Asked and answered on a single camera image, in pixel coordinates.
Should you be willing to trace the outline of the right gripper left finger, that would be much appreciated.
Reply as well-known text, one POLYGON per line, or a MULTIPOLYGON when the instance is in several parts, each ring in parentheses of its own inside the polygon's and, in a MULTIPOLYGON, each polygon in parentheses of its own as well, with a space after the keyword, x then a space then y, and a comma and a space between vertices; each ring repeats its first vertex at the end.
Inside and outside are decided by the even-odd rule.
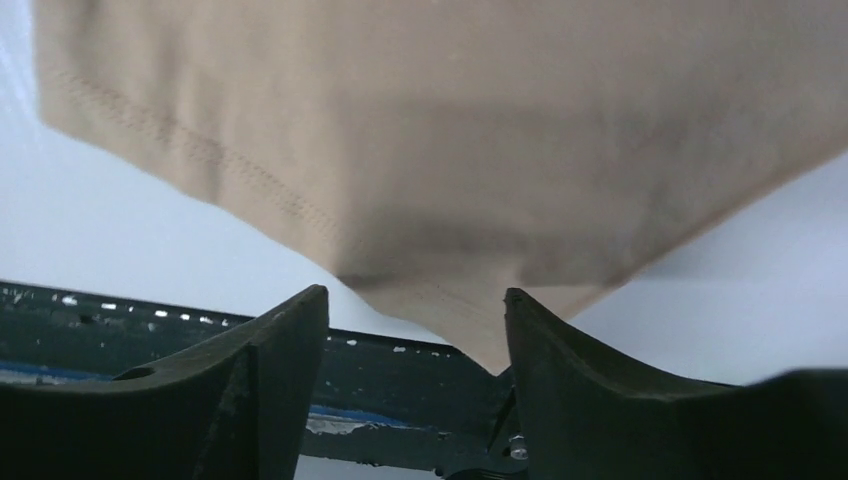
POLYGON ((329 330, 312 285, 107 380, 1 386, 5 479, 290 479, 329 330))

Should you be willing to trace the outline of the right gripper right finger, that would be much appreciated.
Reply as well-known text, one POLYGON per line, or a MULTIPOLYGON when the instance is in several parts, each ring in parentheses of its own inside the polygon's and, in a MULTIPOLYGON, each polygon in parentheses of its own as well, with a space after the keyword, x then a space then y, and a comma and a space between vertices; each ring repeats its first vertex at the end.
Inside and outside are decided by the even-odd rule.
POLYGON ((845 370, 698 381, 602 343, 523 290, 504 302, 530 478, 846 477, 845 370))

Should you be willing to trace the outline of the beige t shirt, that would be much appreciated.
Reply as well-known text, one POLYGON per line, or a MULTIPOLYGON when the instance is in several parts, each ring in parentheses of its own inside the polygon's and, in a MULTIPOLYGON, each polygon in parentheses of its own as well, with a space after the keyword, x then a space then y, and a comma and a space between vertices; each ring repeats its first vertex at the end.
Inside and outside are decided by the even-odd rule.
POLYGON ((489 372, 847 147, 843 1, 36 1, 42 120, 489 372))

